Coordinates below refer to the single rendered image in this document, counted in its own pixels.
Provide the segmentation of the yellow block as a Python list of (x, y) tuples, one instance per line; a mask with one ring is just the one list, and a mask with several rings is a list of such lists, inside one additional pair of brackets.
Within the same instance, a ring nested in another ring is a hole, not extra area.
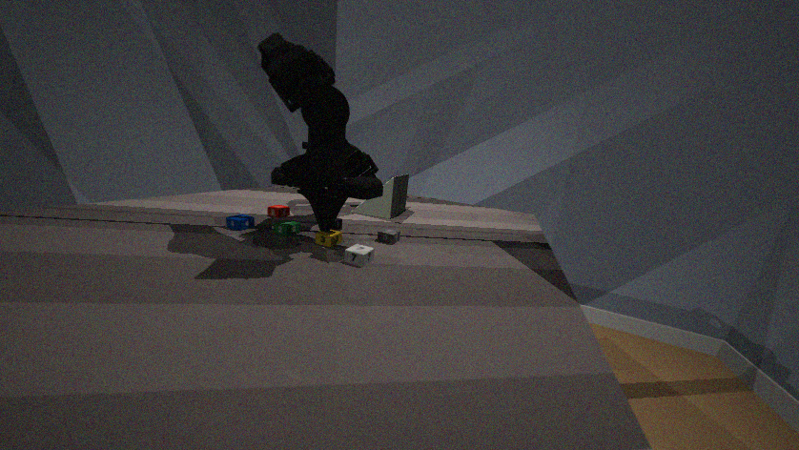
[(330, 230), (329, 232), (317, 232), (316, 244), (333, 247), (342, 242), (342, 232)]

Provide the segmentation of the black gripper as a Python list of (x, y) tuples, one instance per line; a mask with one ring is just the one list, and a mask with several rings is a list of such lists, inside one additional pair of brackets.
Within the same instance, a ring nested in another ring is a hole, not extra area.
[[(338, 180), (317, 184), (310, 191), (297, 190), (311, 204), (319, 229), (329, 232), (338, 216), (338, 213), (348, 197), (368, 200), (382, 196), (383, 185), (378, 178), (357, 176), (348, 177), (344, 171), (344, 156), (349, 153), (345, 146), (345, 139), (308, 135), (308, 142), (302, 142), (302, 149), (312, 150), (312, 153), (324, 153), (324, 147), (332, 148), (338, 164)], [(347, 177), (344, 179), (344, 177)], [(286, 186), (281, 167), (275, 167), (271, 172), (272, 184)], [(325, 189), (328, 188), (328, 189)]]

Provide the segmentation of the red block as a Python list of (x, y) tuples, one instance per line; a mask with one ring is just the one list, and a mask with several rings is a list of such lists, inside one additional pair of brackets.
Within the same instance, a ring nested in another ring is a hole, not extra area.
[(290, 207), (282, 206), (282, 205), (275, 205), (267, 207), (268, 215), (274, 217), (283, 217), (290, 215)]

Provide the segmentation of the blue block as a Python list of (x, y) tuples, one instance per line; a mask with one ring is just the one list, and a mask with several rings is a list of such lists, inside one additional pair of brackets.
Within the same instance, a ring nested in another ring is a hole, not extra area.
[(255, 227), (255, 219), (248, 215), (233, 215), (226, 217), (226, 227), (237, 231)]

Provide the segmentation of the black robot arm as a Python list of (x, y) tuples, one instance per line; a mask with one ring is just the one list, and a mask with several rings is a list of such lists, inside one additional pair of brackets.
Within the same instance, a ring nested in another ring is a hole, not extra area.
[[(261, 68), (285, 106), (291, 113), (301, 108), (308, 135), (345, 139), (345, 146), (350, 147), (344, 156), (348, 177), (377, 178), (375, 173), (379, 168), (371, 156), (345, 138), (349, 104), (344, 94), (331, 86), (335, 74), (324, 59), (303, 45), (284, 41), (279, 33), (273, 33), (256, 48), (261, 53)], [(305, 154), (283, 162), (280, 167), (286, 185), (302, 191), (338, 180), (338, 164), (332, 148), (324, 147), (324, 153), (306, 149)]]

